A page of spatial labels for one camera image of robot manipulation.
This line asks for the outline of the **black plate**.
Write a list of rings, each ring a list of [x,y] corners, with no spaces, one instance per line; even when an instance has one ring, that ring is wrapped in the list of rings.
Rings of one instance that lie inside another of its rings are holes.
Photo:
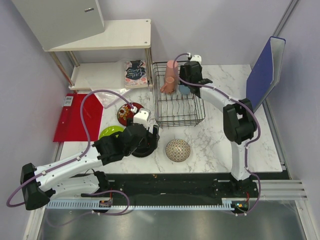
[[[145,158],[153,153],[158,147],[160,136],[158,134],[147,133],[137,149],[132,153],[134,157]]]

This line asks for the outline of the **blue cup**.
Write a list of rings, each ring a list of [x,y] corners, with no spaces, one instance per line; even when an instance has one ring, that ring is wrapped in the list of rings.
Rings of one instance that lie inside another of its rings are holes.
[[[182,95],[188,95],[188,94],[190,94],[190,89],[189,89],[189,87],[188,86],[185,86],[185,85],[183,85],[183,84],[180,84],[179,86],[178,86],[178,90],[179,90],[179,92],[182,94]]]

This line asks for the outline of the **red floral plate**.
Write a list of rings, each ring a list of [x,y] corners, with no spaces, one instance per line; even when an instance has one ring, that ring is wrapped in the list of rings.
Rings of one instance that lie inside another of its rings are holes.
[[[126,127],[129,122],[133,121],[135,114],[136,112],[132,112],[131,107],[126,103],[118,109],[117,120],[121,125]]]

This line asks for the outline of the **pink mug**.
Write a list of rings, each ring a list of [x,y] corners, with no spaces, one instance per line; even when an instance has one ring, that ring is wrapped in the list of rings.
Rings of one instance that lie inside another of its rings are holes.
[[[176,87],[176,80],[172,76],[169,76],[164,80],[164,84],[160,88],[160,92],[164,94],[173,94],[176,90]]]

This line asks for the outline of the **tall pink cup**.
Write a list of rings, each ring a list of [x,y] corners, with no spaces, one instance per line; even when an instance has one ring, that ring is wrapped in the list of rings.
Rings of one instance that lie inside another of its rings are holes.
[[[178,69],[178,63],[174,60],[169,60],[166,63],[164,79],[168,77],[176,78],[176,71]]]

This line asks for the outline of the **green plate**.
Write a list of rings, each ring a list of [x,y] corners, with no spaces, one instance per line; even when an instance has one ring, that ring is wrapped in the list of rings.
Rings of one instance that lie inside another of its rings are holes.
[[[118,137],[119,133],[122,133],[123,131],[124,131],[124,127],[119,125],[111,125],[106,127],[100,132],[98,139],[100,140],[103,137],[112,136],[112,135],[115,135],[116,137]]]

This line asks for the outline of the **black wire dish rack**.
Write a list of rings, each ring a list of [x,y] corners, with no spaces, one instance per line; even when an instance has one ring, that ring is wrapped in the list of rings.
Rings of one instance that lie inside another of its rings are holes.
[[[182,94],[178,88],[172,94],[161,92],[165,83],[166,65],[164,61],[152,64],[155,121],[163,128],[198,125],[206,117],[201,98],[192,93]]]

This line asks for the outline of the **patterned bowl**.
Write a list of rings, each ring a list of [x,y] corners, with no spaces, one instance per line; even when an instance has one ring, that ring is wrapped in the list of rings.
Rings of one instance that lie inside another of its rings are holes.
[[[173,139],[166,145],[165,154],[171,161],[181,163],[190,156],[191,147],[183,139]]]

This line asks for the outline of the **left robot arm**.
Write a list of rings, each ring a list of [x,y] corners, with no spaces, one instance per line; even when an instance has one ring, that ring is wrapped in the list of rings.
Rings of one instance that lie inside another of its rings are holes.
[[[70,193],[74,187],[64,187],[62,181],[76,180],[79,183],[80,179],[75,176],[83,171],[121,161],[130,155],[147,157],[158,147],[159,139],[158,125],[149,131],[143,124],[131,123],[123,131],[103,136],[89,144],[76,157],[38,167],[28,163],[22,167],[20,178],[23,205],[28,211],[36,210],[59,193]]]

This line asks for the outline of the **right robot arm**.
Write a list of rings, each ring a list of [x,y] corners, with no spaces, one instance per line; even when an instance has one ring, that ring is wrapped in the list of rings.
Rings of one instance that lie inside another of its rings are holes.
[[[244,182],[250,177],[248,168],[248,144],[255,131],[261,133],[252,103],[248,98],[233,99],[216,88],[213,82],[203,78],[202,66],[197,61],[187,61],[180,66],[179,80],[190,92],[215,106],[223,115],[223,132],[231,142],[231,175],[235,179],[229,184],[229,191],[235,197],[247,191]]]

